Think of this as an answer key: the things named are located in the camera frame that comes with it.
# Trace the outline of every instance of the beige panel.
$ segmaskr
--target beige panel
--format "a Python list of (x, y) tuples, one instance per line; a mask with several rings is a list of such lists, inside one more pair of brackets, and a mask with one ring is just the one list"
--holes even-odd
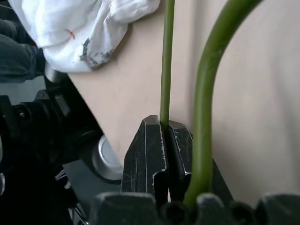
[[(196, 65), (225, 0), (177, 0), (172, 120), (192, 128)], [(233, 196), (300, 190), (298, 0), (266, 0), (242, 25), (218, 70), (214, 158)], [(124, 157), (141, 120), (159, 114), (164, 14), (133, 24), (118, 57), (71, 79), (116, 152)]]

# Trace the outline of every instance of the denim jeans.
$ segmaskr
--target denim jeans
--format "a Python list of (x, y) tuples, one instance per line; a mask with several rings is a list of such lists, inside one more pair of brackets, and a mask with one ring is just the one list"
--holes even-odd
[(42, 49), (21, 24), (0, 19), (0, 83), (22, 83), (44, 75)]

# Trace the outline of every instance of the silver cylinder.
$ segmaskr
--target silver cylinder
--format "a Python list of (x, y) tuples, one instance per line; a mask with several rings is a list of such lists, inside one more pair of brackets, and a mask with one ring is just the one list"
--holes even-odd
[(119, 156), (113, 151), (107, 138), (102, 136), (92, 153), (92, 162), (96, 172), (108, 180), (122, 180), (123, 166)]

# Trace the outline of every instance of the white fabric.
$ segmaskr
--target white fabric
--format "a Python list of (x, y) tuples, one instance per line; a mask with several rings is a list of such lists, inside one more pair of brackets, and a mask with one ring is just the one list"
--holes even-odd
[(48, 63), (89, 72), (110, 59), (128, 23), (153, 13), (160, 0), (8, 0)]

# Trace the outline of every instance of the black machine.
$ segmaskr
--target black machine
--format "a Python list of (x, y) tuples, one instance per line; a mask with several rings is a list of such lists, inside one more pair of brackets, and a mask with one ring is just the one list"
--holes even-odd
[[(1, 96), (0, 114), (0, 221), (73, 224), (68, 209), (78, 203), (76, 195), (54, 177), (103, 135), (85, 102), (69, 83), (40, 91), (30, 103), (12, 106)], [(213, 194), (200, 195), (197, 209), (189, 211), (180, 201), (190, 180), (192, 141), (181, 123), (170, 121), (166, 135), (157, 116), (145, 118), (125, 156), (121, 193), (99, 193), (86, 224), (299, 223), (300, 196), (266, 196), (252, 209), (233, 201), (215, 163)]]
[(77, 199), (54, 177), (102, 135), (71, 82), (14, 106), (0, 96), (1, 223), (72, 224), (68, 208)]

